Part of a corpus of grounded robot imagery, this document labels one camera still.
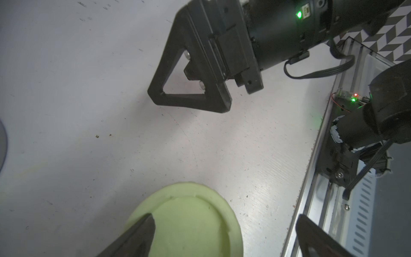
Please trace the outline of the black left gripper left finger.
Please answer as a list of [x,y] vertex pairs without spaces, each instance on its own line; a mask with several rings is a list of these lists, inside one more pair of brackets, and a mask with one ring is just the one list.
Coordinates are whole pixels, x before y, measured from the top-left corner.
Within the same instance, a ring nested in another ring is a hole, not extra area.
[[144,214],[97,257],[147,257],[155,235],[152,214]]

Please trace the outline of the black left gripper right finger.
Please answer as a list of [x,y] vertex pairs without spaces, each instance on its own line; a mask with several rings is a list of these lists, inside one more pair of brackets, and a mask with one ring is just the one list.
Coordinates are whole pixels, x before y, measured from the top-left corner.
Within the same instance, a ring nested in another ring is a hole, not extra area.
[[295,230],[303,257],[353,257],[304,214],[299,215]]

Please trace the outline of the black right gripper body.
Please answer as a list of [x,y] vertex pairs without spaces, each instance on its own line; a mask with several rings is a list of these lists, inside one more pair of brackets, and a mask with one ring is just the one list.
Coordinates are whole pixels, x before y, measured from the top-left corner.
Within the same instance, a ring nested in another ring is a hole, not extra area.
[[190,1],[187,4],[200,42],[218,82],[234,79],[247,93],[263,89],[239,1]]

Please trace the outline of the light green jar lid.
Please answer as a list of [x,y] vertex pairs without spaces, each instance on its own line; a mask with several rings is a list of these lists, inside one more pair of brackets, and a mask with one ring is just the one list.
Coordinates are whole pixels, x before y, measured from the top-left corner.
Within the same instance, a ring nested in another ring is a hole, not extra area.
[[148,196],[125,223],[129,229],[151,214],[155,233],[151,257],[242,257],[243,237],[229,203],[194,182],[168,185]]

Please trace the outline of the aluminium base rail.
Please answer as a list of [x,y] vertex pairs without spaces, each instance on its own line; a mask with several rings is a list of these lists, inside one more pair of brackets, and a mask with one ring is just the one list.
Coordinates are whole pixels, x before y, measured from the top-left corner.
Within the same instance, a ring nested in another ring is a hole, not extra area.
[[400,246],[409,256],[411,62],[393,59],[402,45],[386,36],[339,41],[355,57],[331,88],[282,256],[303,257],[296,235],[306,215],[354,257]]

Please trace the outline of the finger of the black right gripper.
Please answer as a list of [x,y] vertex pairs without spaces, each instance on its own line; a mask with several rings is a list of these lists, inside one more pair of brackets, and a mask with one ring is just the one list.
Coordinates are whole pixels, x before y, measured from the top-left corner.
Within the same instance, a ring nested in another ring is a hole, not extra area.
[[[205,85],[202,94],[167,94],[164,86],[178,61],[187,50],[199,80]],[[174,19],[158,68],[148,88],[151,100],[159,106],[186,107],[218,113],[228,112],[231,96],[225,83],[218,82],[206,49],[197,32],[188,6],[181,8]]]

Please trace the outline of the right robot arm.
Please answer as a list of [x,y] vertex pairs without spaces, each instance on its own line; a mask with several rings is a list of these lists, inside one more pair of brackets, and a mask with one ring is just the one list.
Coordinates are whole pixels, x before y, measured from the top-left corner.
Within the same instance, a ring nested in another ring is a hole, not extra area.
[[308,79],[350,69],[355,57],[342,54],[335,36],[362,26],[374,35],[400,1],[190,1],[176,14],[159,66],[148,88],[159,106],[228,112],[233,79],[253,94],[263,89],[261,72],[292,65],[325,41],[341,66]]

